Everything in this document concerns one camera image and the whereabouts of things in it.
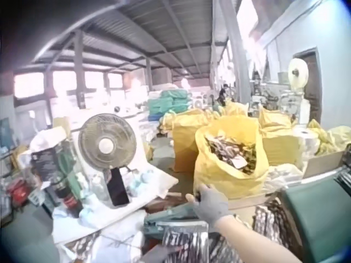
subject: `person's hand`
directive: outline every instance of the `person's hand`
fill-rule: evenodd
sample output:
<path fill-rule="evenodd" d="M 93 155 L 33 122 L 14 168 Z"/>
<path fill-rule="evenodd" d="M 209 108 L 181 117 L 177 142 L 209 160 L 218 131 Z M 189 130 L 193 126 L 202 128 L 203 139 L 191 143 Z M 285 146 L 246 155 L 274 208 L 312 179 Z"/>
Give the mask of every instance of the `person's hand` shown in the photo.
<path fill-rule="evenodd" d="M 218 219 L 230 215 L 228 199 L 218 192 L 213 185 L 210 187 L 201 184 L 198 189 L 201 200 L 198 201 L 193 195 L 187 194 L 185 198 L 193 206 L 196 215 L 210 226 L 215 226 Z"/>
<path fill-rule="evenodd" d="M 157 245 L 142 256 L 139 263 L 162 263 L 167 259 L 169 254 L 179 252 L 182 249 L 182 246 L 165 247 L 164 245 Z"/>

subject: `worker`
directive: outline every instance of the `worker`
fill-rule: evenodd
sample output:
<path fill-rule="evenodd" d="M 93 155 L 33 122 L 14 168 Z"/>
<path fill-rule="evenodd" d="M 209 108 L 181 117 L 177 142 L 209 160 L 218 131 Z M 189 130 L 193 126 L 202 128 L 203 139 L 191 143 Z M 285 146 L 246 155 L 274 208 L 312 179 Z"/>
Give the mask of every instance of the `worker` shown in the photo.
<path fill-rule="evenodd" d="M 191 194 L 187 194 L 185 197 L 192 205 L 196 215 L 224 236 L 237 251 L 243 262 L 301 263 L 285 247 L 236 221 L 228 209 L 228 199 L 213 186 L 208 187 L 201 184 L 199 194 L 200 201 L 196 200 Z M 159 245 L 148 252 L 141 261 L 144 263 L 161 263 L 169 254 L 176 253 L 181 249 L 180 247 L 167 248 Z"/>
<path fill-rule="evenodd" d="M 225 107 L 225 90 L 228 89 L 228 84 L 224 84 L 219 91 L 218 102 L 221 106 Z"/>

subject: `white tape roll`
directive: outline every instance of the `white tape roll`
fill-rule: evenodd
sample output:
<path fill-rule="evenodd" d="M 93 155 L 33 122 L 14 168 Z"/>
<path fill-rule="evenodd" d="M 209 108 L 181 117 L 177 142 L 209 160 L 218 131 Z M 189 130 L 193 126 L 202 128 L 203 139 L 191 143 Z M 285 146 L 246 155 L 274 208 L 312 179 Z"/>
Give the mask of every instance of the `white tape roll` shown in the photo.
<path fill-rule="evenodd" d="M 294 136 L 301 138 L 302 145 L 304 146 L 304 155 L 306 157 L 314 156 L 320 145 L 318 134 L 307 128 L 299 127 L 293 129 L 293 134 Z"/>

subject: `ceiling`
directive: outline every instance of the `ceiling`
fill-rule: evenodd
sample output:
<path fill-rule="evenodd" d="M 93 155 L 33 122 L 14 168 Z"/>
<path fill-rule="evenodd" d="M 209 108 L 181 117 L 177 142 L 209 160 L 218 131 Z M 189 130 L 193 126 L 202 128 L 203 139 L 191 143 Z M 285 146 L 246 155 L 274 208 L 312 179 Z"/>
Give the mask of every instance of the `ceiling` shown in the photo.
<path fill-rule="evenodd" d="M 174 81 L 208 78 L 211 52 L 219 59 L 228 41 L 216 0 L 128 1 L 88 20 L 79 30 L 83 32 L 84 69 L 124 73 L 146 67 L 150 58 L 152 68 L 170 68 Z M 18 72 L 72 70 L 75 34 L 63 34 Z"/>

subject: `black phone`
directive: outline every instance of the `black phone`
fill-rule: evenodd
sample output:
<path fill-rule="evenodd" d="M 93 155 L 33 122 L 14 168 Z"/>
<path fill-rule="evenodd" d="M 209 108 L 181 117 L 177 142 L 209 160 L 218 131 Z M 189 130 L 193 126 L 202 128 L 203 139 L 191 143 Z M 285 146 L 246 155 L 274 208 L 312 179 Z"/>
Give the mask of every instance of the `black phone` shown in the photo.
<path fill-rule="evenodd" d="M 123 183 L 120 169 L 113 168 L 110 169 L 108 173 L 109 176 L 107 178 L 105 177 L 105 180 L 112 204 L 115 207 L 129 204 L 130 201 L 128 198 L 127 190 Z"/>

